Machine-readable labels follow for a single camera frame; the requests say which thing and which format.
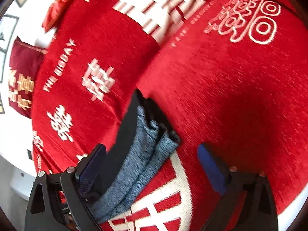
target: black mount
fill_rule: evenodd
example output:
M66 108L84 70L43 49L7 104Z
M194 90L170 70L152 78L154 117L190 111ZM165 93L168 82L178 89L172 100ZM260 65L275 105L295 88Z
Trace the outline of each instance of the black mount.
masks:
M88 157L60 174L39 172L30 194L25 231L69 231L67 214L71 213L79 230L102 231L82 197L95 180L106 147L96 145ZM63 192L66 203L61 203Z
M201 231L225 231L243 191L247 192L244 205L232 231L278 231L276 205L265 173L254 175L240 172L236 167L228 168L206 144L203 147L224 176L226 191Z

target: dark red cushion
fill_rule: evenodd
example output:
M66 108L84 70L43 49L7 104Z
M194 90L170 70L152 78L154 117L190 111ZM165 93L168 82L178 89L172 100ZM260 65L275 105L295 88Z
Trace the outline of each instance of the dark red cushion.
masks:
M13 44L10 56L9 103L18 113L28 118L31 118L36 73L46 53L46 49L22 42L18 37Z

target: gray towel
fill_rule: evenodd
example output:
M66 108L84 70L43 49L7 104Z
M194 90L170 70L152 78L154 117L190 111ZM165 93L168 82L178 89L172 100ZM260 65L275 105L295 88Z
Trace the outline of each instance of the gray towel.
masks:
M157 122L151 121L149 128L143 107L138 106L137 110L136 135L130 151L112 185L89 207L99 223L129 210L135 198L178 147L176 142L170 140L167 131L157 143Z

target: red fabric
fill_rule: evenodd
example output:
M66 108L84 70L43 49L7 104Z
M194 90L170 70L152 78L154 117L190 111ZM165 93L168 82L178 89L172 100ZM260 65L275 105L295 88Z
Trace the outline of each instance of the red fabric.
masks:
M204 141L229 165L247 172L264 170L278 213L307 183L307 31L287 0L271 0L281 6L275 17L255 14L261 3L256 0L255 8L241 12L251 15L240 21L245 27L237 28L238 35L246 26L252 25L252 30L240 41L231 42L232 33L223 34L224 26L221 33L205 33L209 21L221 23L224 17L218 14L229 1L231 7L236 3L209 0L164 45L144 74L158 45L138 23L113 9L117 0L90 0L86 5L75 0L67 9L33 95L33 129L44 141L40 156L46 163L63 171L78 162L76 155L88 154L97 143L109 150L141 77L138 88L158 103L183 141L125 216L102 224L105 231L137 226L142 231L200 230L219 200L197 159L197 146ZM268 38L256 34L258 23L248 25L256 19L266 20L271 29L277 25L268 44L257 42ZM258 30L264 33L266 26L260 24ZM63 74L50 92L43 91L69 39L76 46ZM110 77L115 84L104 102L92 102L92 94L81 85L93 58L104 70L114 68ZM51 128L47 112L53 115L59 105L72 118L73 142L62 141Z
M277 24L268 44L252 40L269 36L256 32L258 24L252 26L252 37L247 32L239 42L230 41L233 31L224 35L229 29L224 24L221 34L205 33L229 1L208 1L160 50L138 85L145 97L158 103L182 140L177 152L191 190L190 230L200 230L219 199L203 177L199 143L209 143L216 155L241 171L264 170L278 214L308 182L307 30L287 0L271 0L279 1L279 15L256 14ZM244 18L245 27L256 8L251 11ZM218 26L223 18L212 20L212 25ZM275 28L273 21L260 19ZM237 28L237 37L244 28ZM259 26L261 32L266 29L265 24ZM147 196L159 187L169 171L164 165L141 194Z
M55 0L49 7L47 14L44 18L42 27L45 29L45 32L48 32L52 27L54 27L61 15L71 4L72 0Z
M89 154L97 143L103 143L107 150L111 148L136 83L159 48L139 24L112 8L117 1L75 0L67 9L56 40L48 49L48 58L40 68L33 93L33 130L44 142L40 155L55 164L53 172L75 166L79 161L76 155ZM69 39L76 46L67 46ZM64 48L73 51L59 77L54 70L60 56L65 54ZM114 68L110 77L115 84L103 102L91 101L93 94L82 86L82 76L94 58L105 71ZM47 92L43 87L50 76L58 81ZM73 126L69 135L73 142L61 140L51 127L47 112L54 115L59 105L71 115Z
M46 49L22 42L18 37L10 55L9 104L18 113L31 118L32 91L38 68L43 62ZM28 100L23 107L21 100Z

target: red pillow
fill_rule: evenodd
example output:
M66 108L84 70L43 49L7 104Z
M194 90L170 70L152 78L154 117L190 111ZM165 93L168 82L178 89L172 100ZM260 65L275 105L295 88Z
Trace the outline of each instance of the red pillow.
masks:
M46 49L22 42L18 37L13 44L9 70L9 104L28 118L36 73L46 53Z
M51 4L42 24L45 32L48 32L53 26L55 26L62 13L70 5L71 1L72 0L55 0Z

